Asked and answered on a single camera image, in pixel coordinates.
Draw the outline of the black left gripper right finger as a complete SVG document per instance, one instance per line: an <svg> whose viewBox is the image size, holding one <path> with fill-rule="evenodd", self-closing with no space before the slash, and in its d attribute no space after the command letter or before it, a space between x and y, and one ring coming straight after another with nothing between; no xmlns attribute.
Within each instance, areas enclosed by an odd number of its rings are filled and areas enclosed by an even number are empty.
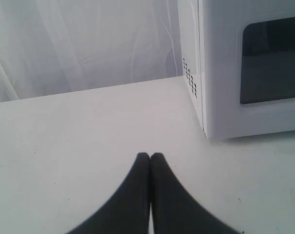
<svg viewBox="0 0 295 234"><path fill-rule="evenodd" d="M152 218L156 234L237 234L202 207L174 175L162 153L150 157Z"/></svg>

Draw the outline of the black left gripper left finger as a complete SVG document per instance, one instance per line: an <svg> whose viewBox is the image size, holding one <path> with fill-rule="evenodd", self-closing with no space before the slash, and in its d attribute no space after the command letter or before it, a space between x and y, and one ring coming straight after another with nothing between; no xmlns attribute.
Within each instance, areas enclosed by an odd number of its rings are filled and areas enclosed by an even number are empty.
<svg viewBox="0 0 295 234"><path fill-rule="evenodd" d="M139 153L122 184L71 234L147 234L150 213L150 157Z"/></svg>

